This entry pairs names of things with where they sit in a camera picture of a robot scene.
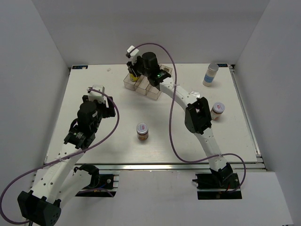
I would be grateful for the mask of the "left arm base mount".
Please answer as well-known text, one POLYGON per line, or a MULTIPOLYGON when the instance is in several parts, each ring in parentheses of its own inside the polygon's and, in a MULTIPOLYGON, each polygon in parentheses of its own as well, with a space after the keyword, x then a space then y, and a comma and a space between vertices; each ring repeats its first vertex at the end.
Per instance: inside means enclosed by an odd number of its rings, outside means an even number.
POLYGON ((84 164, 74 167, 73 176, 80 171, 86 171, 91 176, 90 184, 77 192, 76 197, 109 197, 116 195, 119 185, 119 174, 100 171, 96 166, 84 164))

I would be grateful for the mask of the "clear plastic organizer tray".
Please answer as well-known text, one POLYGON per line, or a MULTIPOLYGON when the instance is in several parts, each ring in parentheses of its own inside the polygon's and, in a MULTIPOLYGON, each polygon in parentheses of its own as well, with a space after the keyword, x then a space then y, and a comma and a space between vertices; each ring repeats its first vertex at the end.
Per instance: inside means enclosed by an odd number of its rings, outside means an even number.
POLYGON ((129 73, 123 80, 124 87, 135 91, 136 93, 146 96, 153 100, 158 100, 161 95, 161 91, 159 88, 160 83, 166 79, 171 78, 172 69, 167 67, 167 71, 160 66, 160 71, 158 73, 152 74, 150 77, 146 77, 141 75, 136 82, 131 82, 129 78, 129 73))

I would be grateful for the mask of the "red label spice jar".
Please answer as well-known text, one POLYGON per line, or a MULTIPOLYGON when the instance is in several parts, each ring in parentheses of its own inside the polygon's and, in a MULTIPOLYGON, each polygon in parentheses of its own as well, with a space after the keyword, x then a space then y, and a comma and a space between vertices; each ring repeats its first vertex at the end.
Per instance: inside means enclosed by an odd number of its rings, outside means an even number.
POLYGON ((149 137, 149 129, 145 123, 139 123, 136 126, 136 132, 139 140, 146 140, 149 137))

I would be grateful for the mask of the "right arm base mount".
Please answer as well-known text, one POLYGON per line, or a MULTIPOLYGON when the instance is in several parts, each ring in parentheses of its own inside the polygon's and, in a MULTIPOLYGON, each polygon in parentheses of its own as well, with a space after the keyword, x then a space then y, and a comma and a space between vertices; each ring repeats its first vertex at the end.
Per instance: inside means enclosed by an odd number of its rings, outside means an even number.
POLYGON ((199 200, 241 200, 242 194, 237 173, 233 173, 224 184, 212 174, 196 174, 192 183, 197 187, 199 200))

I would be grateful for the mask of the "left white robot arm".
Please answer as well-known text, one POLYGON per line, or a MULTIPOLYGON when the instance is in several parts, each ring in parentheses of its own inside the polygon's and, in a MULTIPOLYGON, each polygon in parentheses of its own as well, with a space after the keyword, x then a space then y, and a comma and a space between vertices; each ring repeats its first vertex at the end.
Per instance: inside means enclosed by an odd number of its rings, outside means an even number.
POLYGON ((101 120, 115 117, 112 97, 82 97, 82 104, 63 140, 56 164, 51 165, 41 180, 30 191, 22 191, 18 198, 21 214, 40 226, 53 226, 62 207, 83 188, 99 186, 99 169, 91 164, 75 167, 83 150, 95 139, 101 120))

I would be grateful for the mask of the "white bottle silver cap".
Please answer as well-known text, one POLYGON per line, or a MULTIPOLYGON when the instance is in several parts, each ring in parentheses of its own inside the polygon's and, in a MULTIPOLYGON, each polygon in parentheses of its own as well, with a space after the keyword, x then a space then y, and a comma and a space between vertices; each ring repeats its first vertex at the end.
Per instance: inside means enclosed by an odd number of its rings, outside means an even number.
POLYGON ((200 93, 197 92, 197 91, 192 90, 192 91, 190 92, 190 94, 193 95, 193 96, 195 96, 196 98, 200 98, 200 93))

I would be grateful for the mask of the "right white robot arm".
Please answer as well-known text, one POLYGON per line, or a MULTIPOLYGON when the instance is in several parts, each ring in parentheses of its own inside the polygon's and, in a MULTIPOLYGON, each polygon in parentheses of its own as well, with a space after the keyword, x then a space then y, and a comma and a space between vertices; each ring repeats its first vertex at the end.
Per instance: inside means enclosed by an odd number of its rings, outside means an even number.
POLYGON ((205 97, 197 98, 177 86, 175 78, 160 68, 153 52, 140 55, 131 51, 126 56, 129 58, 127 66, 130 74, 135 77, 145 76, 151 86, 170 96, 172 102, 176 102, 185 111, 185 127, 196 136, 208 158, 213 184, 219 188, 225 187, 233 170, 222 156, 214 138, 208 100, 205 97))

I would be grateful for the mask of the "yellow label brown bottle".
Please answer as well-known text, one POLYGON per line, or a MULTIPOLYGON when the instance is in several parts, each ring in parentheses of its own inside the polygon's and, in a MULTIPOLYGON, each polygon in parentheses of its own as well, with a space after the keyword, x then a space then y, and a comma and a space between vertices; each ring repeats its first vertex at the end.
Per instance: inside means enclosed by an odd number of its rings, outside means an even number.
POLYGON ((131 82, 136 82, 138 79, 139 79, 139 77, 136 77, 136 76, 134 76, 133 74, 129 74, 129 78, 130 78, 130 81, 131 82))

